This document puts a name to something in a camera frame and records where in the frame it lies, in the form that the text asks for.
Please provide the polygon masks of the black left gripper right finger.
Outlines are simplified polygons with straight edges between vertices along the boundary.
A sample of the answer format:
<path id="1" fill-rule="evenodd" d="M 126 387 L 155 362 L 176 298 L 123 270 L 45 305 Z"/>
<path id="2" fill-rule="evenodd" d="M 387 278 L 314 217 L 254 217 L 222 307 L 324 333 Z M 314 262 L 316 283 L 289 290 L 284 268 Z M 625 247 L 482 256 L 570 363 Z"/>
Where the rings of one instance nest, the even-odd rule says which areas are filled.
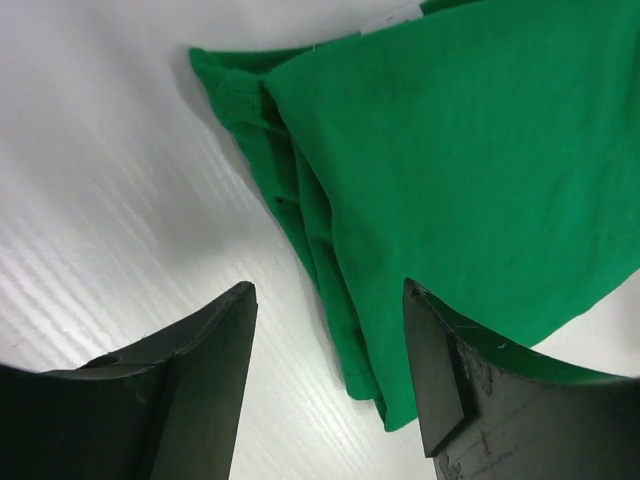
<path id="1" fill-rule="evenodd" d="M 537 353 L 404 282 L 425 455 L 440 479 L 635 479 L 639 382 Z"/>

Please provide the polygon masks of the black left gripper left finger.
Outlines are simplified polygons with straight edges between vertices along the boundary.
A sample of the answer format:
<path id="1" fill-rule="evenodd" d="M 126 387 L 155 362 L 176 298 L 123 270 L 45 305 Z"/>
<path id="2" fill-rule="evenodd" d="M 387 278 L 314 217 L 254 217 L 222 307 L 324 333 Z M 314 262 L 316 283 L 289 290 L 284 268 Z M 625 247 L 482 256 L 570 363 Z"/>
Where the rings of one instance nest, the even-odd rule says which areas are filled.
<path id="1" fill-rule="evenodd" d="M 257 318 L 240 282 L 74 370 L 1 369 L 5 479 L 225 479 Z"/>

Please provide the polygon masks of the green t shirt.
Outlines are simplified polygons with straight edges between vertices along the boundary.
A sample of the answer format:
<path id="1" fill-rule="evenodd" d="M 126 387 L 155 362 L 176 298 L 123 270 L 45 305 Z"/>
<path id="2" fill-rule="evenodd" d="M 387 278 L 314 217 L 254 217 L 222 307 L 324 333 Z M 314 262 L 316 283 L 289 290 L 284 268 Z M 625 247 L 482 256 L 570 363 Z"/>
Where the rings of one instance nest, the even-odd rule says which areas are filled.
<path id="1" fill-rule="evenodd" d="M 387 431 L 417 416 L 406 279 L 529 347 L 639 268 L 635 1 L 429 1 L 189 60 Z"/>

